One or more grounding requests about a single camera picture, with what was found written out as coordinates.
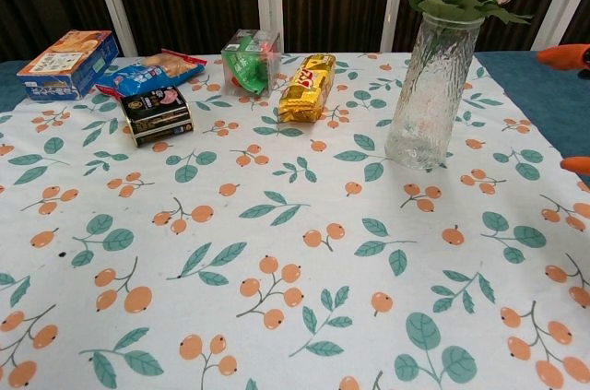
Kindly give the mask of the right silver orange-tipped robot hand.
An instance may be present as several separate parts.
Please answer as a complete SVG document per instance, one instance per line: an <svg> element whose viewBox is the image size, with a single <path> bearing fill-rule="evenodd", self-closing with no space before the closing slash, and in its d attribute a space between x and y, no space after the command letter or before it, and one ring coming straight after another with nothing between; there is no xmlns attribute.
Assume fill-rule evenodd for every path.
<svg viewBox="0 0 590 390"><path fill-rule="evenodd" d="M589 78L589 44L565 44L537 52L537 60L558 71L577 71L578 76ZM560 167L578 175L589 175L589 158L575 156L563 159Z"/></svg>

